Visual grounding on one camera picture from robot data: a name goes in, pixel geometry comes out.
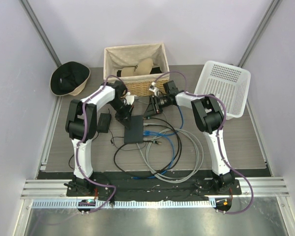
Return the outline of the wicker basket with liner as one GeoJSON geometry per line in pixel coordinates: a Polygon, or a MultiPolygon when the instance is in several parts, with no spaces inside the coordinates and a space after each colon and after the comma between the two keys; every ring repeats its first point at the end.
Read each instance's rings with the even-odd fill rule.
{"type": "Polygon", "coordinates": [[[164,43],[106,47],[103,78],[109,82],[122,79],[128,91],[136,96],[153,94],[152,83],[164,93],[163,84],[170,79],[164,43]]]}

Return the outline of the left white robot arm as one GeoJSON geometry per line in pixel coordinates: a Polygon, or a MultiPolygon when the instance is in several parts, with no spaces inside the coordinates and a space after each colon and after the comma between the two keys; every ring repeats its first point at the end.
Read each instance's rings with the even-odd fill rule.
{"type": "Polygon", "coordinates": [[[70,187],[78,188],[84,196],[95,190],[91,179],[91,144],[97,132],[97,112],[106,104],[115,110],[115,118],[124,127],[130,127],[133,110],[132,102],[125,102],[127,87],[120,79],[113,83],[105,81],[94,93],[83,99],[73,99],[69,104],[65,131],[69,134],[75,158],[75,169],[70,187]]]}

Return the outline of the black network switch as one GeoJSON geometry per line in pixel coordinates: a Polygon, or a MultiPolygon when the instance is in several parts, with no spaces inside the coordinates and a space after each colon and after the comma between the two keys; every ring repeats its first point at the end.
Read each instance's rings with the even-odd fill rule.
{"type": "Polygon", "coordinates": [[[143,142],[143,116],[131,117],[130,127],[124,129],[125,144],[140,144],[143,142]]]}

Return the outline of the white plastic perforated basket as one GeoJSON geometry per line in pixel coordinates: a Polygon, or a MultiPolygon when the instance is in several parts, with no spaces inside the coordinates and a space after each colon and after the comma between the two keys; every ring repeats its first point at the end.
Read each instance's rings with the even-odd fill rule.
{"type": "Polygon", "coordinates": [[[227,120],[242,117],[247,101],[251,73],[240,67],[207,61],[197,82],[195,94],[213,94],[227,111],[227,120]]]}

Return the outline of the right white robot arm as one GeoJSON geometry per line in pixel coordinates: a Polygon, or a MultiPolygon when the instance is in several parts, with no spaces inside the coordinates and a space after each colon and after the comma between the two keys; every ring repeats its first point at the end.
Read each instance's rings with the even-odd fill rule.
{"type": "Polygon", "coordinates": [[[223,125],[225,117],[220,100],[213,94],[199,95],[179,90],[174,81],[163,84],[162,94],[152,82],[148,90],[154,94],[149,97],[149,104],[144,112],[145,118],[158,115],[168,106],[183,106],[193,112],[197,128],[204,134],[212,161],[212,188],[217,194],[224,194],[235,182],[235,174],[230,164],[226,164],[227,155],[224,146],[223,125]]]}

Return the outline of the black power adapter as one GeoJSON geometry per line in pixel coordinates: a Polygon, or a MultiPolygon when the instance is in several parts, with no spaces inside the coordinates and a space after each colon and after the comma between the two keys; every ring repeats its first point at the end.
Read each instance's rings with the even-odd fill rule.
{"type": "Polygon", "coordinates": [[[101,113],[97,123],[98,133],[108,133],[112,115],[110,113],[101,113]]]}

